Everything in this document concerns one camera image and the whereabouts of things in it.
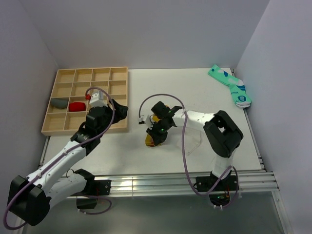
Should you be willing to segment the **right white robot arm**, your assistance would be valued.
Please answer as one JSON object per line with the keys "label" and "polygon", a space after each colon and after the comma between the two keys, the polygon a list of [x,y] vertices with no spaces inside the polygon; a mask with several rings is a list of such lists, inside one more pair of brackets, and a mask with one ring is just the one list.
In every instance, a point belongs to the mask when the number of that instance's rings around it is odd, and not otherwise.
{"label": "right white robot arm", "polygon": [[211,148],[216,154],[211,175],[211,185],[216,190],[222,190],[228,184],[228,177],[233,169],[233,153],[239,147],[243,133],[225,111],[214,114],[186,110],[182,106],[169,108],[159,101],[151,109],[158,121],[151,116],[142,117],[140,123],[147,125],[147,134],[154,146],[166,141],[168,131],[172,127],[182,127],[181,149],[185,169],[185,131],[186,128],[205,133]]}

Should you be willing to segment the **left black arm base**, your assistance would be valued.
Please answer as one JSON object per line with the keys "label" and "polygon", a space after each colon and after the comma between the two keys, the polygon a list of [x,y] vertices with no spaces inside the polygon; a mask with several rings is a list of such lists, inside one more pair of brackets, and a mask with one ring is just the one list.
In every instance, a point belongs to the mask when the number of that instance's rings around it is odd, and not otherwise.
{"label": "left black arm base", "polygon": [[[87,182],[86,187],[81,192],[74,195],[92,195],[92,196],[104,196],[110,194],[111,180],[94,180],[92,182]],[[99,203],[99,198],[77,198],[76,207],[81,210],[91,210],[94,209]]]}

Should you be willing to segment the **yellow sock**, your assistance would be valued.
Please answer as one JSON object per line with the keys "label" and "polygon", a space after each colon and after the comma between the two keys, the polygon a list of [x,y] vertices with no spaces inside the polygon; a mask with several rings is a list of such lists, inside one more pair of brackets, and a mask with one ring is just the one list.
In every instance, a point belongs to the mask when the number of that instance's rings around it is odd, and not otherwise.
{"label": "yellow sock", "polygon": [[[159,101],[152,108],[152,114],[154,114],[153,119],[158,122],[161,118],[167,116],[168,114],[172,114],[171,109],[165,105],[163,102]],[[159,146],[161,144],[153,144],[151,137],[147,134],[145,139],[145,144],[149,147]]]}

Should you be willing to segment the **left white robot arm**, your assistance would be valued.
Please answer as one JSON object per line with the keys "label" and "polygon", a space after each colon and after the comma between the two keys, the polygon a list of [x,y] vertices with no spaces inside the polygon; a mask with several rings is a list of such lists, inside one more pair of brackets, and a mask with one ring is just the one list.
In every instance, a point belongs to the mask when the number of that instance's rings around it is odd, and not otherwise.
{"label": "left white robot arm", "polygon": [[78,131],[66,146],[44,166],[27,177],[17,176],[10,185],[5,214],[12,212],[31,226],[39,224],[49,211],[67,197],[95,191],[94,176],[84,169],[67,179],[62,176],[78,161],[88,156],[100,143],[112,124],[127,117],[128,107],[114,99],[110,105],[92,107]]}

